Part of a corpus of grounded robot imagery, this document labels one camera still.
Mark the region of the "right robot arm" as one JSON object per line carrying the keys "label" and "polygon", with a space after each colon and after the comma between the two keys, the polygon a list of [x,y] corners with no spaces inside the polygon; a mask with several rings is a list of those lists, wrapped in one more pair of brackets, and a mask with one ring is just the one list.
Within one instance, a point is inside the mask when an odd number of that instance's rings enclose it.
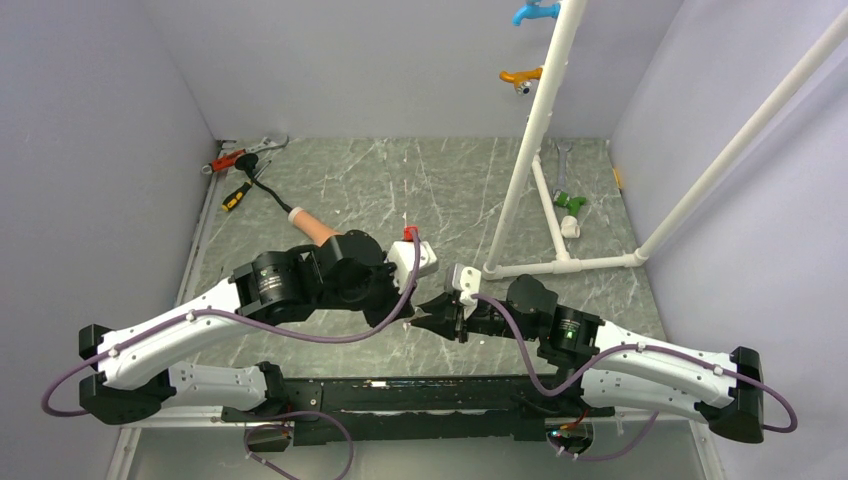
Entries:
{"label": "right robot arm", "polygon": [[530,275],[491,301],[450,287],[422,305],[414,327],[464,343],[472,334],[512,338],[527,357],[527,342],[557,370],[540,392],[564,415],[581,408],[628,407],[676,414],[703,423],[728,440],[764,440],[761,358],[739,346],[729,353],[694,350],[652,339],[558,302]]}

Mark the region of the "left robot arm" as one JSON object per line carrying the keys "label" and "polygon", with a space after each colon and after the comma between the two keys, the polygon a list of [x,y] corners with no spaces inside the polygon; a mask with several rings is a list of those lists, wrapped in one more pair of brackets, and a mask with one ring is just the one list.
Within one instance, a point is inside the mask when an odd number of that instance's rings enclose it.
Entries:
{"label": "left robot arm", "polygon": [[107,425],[188,406],[275,419],[293,408],[277,365],[212,367],[190,356],[255,329],[290,336],[293,323],[318,311],[358,312],[378,332],[413,315],[416,283],[437,267],[426,241],[411,237],[383,249],[358,230],[321,245],[263,252],[197,298],[151,320],[121,330],[96,324],[83,329],[79,352],[94,372],[79,384],[80,407]]}

